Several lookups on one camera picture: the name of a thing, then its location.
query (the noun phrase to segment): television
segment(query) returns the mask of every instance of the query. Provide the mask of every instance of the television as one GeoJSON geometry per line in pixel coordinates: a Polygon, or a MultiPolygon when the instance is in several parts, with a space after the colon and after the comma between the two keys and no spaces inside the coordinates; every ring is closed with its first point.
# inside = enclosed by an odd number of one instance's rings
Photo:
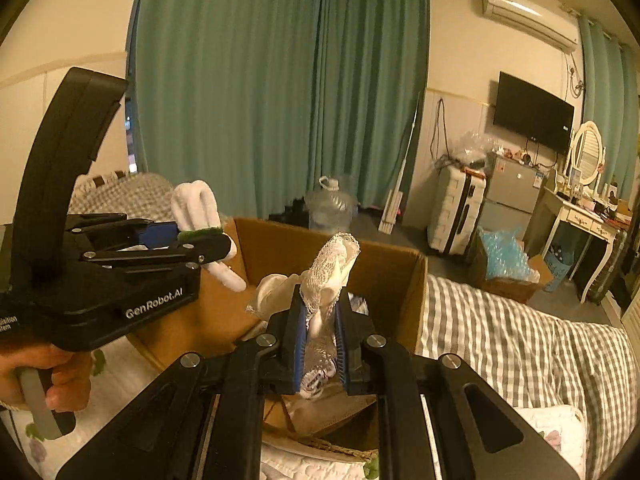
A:
{"type": "Polygon", "coordinates": [[[555,152],[569,150],[574,107],[522,79],[500,72],[494,124],[555,152]]]}

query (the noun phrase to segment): plastic bag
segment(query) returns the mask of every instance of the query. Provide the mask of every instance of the plastic bag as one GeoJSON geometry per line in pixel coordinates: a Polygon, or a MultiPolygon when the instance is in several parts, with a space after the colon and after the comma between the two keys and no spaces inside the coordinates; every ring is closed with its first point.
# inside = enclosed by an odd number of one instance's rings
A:
{"type": "Polygon", "coordinates": [[[486,278],[511,278],[538,283],[540,273],[529,267],[527,255],[516,241],[515,233],[478,229],[486,251],[486,278]]]}
{"type": "Polygon", "coordinates": [[[458,141],[453,152],[456,158],[465,166],[483,168],[487,153],[494,147],[494,140],[479,132],[467,132],[458,141]]]}

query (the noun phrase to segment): blue basket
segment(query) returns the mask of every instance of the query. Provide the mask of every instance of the blue basket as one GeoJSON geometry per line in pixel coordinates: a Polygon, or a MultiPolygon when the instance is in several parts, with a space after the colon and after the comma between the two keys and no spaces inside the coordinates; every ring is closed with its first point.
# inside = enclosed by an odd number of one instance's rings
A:
{"type": "Polygon", "coordinates": [[[566,258],[564,259],[569,260],[570,263],[566,264],[558,260],[551,251],[551,248],[549,248],[549,250],[546,252],[545,263],[553,274],[554,278],[544,288],[545,291],[553,292],[554,290],[556,290],[556,288],[558,288],[558,285],[560,285],[560,283],[562,283],[562,280],[564,280],[564,278],[567,276],[567,273],[571,269],[571,266],[574,262],[573,253],[567,253],[566,258]]]}

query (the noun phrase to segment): checkered bedsheet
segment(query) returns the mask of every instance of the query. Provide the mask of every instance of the checkered bedsheet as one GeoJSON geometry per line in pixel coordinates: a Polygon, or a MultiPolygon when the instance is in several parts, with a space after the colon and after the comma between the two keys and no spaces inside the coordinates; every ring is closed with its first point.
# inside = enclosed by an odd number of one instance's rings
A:
{"type": "Polygon", "coordinates": [[[70,214],[126,213],[129,218],[171,222],[174,186],[155,173],[101,175],[77,186],[70,214]]]}
{"type": "Polygon", "coordinates": [[[624,331],[558,319],[435,276],[424,312],[418,353],[460,355],[514,407],[578,408],[587,478],[600,476],[636,423],[636,365],[624,331]]]}

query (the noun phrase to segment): teal curtain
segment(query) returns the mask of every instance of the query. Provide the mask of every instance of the teal curtain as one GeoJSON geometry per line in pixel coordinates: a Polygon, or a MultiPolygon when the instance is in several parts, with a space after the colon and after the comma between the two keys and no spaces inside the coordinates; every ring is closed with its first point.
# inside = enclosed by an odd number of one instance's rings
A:
{"type": "Polygon", "coordinates": [[[306,189],[314,0],[140,0],[141,165],[265,217],[306,189]]]}
{"type": "Polygon", "coordinates": [[[323,174],[348,174],[362,205],[385,205],[426,82],[428,5],[316,0],[309,187],[323,174]]]}
{"type": "Polygon", "coordinates": [[[583,121],[596,123],[607,149],[600,189],[616,176],[620,198],[629,199],[638,145],[638,82],[633,51],[607,38],[599,23],[579,20],[584,53],[583,121]]]}
{"type": "Polygon", "coordinates": [[[136,102],[136,31],[138,29],[139,11],[140,0],[133,0],[125,46],[125,50],[127,51],[127,81],[129,81],[129,86],[125,94],[125,114],[128,124],[127,149],[129,155],[131,155],[132,151],[129,147],[129,134],[131,134],[134,148],[133,152],[136,159],[136,170],[148,171],[146,167],[146,157],[143,151],[143,143],[140,138],[140,130],[138,128],[138,106],[136,102]]]}

